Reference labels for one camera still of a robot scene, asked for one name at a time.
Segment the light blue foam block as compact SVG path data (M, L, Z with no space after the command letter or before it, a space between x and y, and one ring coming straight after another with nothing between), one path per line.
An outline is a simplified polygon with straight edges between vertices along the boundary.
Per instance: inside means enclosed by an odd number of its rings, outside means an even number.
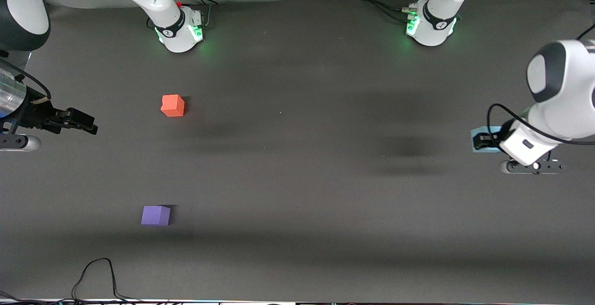
M472 150L474 153L499 153L499 151L478 151L477 150L477 134L480 132L489 132L491 135L496 133L500 130L500 126L482 126L476 129L472 129L470 131L471 143L472 143Z

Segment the orange foam block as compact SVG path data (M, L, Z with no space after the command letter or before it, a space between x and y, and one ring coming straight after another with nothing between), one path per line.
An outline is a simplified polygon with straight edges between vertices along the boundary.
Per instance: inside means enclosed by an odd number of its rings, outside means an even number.
M161 112L166 117L182 117L185 114L185 100L179 94L162 95Z

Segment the purple foam block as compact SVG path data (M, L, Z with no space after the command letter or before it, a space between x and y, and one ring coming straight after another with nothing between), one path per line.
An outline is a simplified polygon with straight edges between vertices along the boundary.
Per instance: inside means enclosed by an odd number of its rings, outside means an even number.
M140 224L142 226L166 227L170 225L172 209L166 206L144 206Z

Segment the dark grey table mat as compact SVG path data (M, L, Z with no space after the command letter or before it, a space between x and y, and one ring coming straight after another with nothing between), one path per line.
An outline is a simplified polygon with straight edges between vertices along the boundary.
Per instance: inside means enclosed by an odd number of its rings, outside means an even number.
M595 303L595 148L504 174L470 143L489 105L532 103L527 63L587 29L588 0L461 16L425 48L362 1L221 3L176 55L138 8L53 8L27 70L99 131L0 152L0 290L66 298L110 258L134 298Z

